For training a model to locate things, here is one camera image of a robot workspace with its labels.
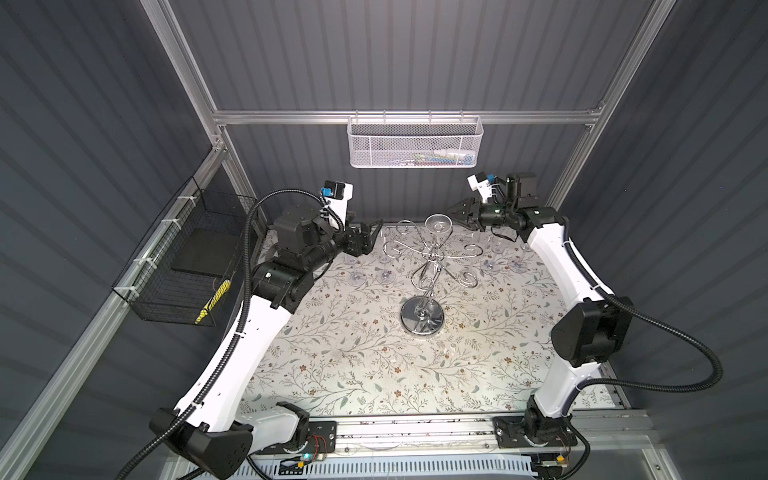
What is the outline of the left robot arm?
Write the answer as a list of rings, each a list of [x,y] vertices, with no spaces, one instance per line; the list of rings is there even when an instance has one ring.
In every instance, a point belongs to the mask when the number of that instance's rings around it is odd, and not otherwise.
[[[316,281],[316,270],[340,253],[369,254],[383,226],[347,226],[310,205],[295,205],[278,217],[276,253],[253,265],[245,261],[245,297],[236,322],[204,372],[173,408],[161,408],[150,427],[160,442],[196,465],[195,473],[232,476],[248,457],[274,445],[294,452],[309,435],[309,415],[281,401],[238,421],[245,389],[278,333]]]

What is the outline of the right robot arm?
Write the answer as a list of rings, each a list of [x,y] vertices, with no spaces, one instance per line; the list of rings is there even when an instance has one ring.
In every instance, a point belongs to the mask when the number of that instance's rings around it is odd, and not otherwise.
[[[449,217],[470,230],[504,226],[515,231],[543,261],[568,309],[550,332],[554,363],[511,432],[533,446],[568,442],[573,402],[601,364],[621,348],[631,317],[608,302],[612,291],[574,246],[566,217],[540,204],[534,174],[515,174],[500,182],[478,173],[467,182],[473,196],[450,207]]]

